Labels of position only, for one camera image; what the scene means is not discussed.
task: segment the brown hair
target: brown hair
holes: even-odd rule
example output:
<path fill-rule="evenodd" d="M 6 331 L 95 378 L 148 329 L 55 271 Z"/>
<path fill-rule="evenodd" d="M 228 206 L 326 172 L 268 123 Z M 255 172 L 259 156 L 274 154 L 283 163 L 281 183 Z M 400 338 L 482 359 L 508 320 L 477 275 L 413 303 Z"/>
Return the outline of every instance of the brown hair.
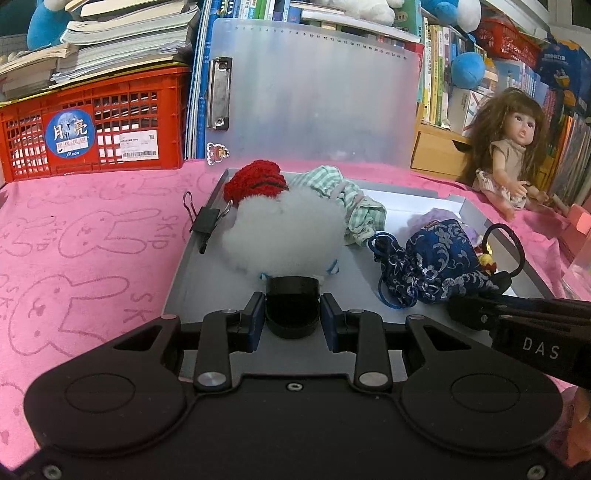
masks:
<path fill-rule="evenodd" d="M 516 88 L 508 88 L 494 96 L 478 110 L 470 133 L 472 148 L 467 154 L 468 162 L 462 175 L 465 183 L 472 184 L 478 168 L 492 168 L 491 143 L 503 138 L 505 117 L 516 112 L 535 119 L 534 139 L 525 148 L 519 175 L 520 180 L 533 183 L 546 157 L 545 115 L 533 98 Z"/>

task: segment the round blue sticker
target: round blue sticker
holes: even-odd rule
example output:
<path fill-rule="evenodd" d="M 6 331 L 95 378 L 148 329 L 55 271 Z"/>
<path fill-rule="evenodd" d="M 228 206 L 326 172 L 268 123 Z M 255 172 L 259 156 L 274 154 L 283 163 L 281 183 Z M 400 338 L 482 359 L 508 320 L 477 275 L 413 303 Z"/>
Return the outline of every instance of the round blue sticker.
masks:
<path fill-rule="evenodd" d="M 95 142 L 92 118 L 83 110 L 74 108 L 56 114 L 45 132 L 45 144 L 61 158 L 76 158 L 88 152 Z"/>

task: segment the red knitted object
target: red knitted object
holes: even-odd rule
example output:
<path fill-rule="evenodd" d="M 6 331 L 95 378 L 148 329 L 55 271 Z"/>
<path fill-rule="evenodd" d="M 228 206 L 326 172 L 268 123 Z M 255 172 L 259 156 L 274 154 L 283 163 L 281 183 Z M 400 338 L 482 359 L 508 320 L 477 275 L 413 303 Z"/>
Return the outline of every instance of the red knitted object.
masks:
<path fill-rule="evenodd" d="M 279 165 L 272 161 L 255 160 L 238 170 L 224 185 L 223 198 L 238 206 L 244 198 L 253 195 L 276 197 L 287 190 L 287 182 L 280 171 Z"/>

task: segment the floral pattern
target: floral pattern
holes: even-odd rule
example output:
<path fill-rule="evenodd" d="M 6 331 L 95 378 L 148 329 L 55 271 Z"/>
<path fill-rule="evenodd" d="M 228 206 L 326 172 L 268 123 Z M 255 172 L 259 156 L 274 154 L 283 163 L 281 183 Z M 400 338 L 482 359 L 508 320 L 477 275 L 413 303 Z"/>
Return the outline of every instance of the floral pattern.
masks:
<path fill-rule="evenodd" d="M 417 300 L 436 303 L 453 294 L 496 290 L 457 220 L 429 223 L 405 248 L 386 232 L 374 235 L 368 245 L 381 265 L 380 298 L 393 308 L 413 307 Z M 395 303 L 385 299 L 384 284 Z"/>

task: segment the plastic crate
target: plastic crate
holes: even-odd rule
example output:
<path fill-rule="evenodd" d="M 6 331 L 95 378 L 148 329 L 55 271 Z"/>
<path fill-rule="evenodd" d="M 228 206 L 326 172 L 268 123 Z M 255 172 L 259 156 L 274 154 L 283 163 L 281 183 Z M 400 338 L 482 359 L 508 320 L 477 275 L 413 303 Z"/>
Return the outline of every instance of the plastic crate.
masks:
<path fill-rule="evenodd" d="M 188 73 L 186 67 L 132 73 L 0 108 L 0 160 L 6 181 L 74 172 L 180 168 Z M 72 134 L 88 133 L 83 140 L 88 148 L 63 147 L 67 142 L 61 142 L 56 153 L 56 140 L 67 140 L 70 133 L 56 126 L 55 119 L 67 119 L 69 112 L 82 112 L 88 120 L 80 121 L 80 129 Z M 155 146 L 148 157 L 129 153 L 128 143 L 122 152 L 120 136 L 129 142 L 126 139 L 139 132 L 145 132 L 142 135 Z M 76 148 L 68 154 L 71 158 L 64 158 L 64 151 Z"/>
<path fill-rule="evenodd" d="M 540 47 L 522 35 L 509 22 L 497 18 L 486 18 L 476 30 L 478 44 L 493 59 L 519 60 L 535 69 Z"/>

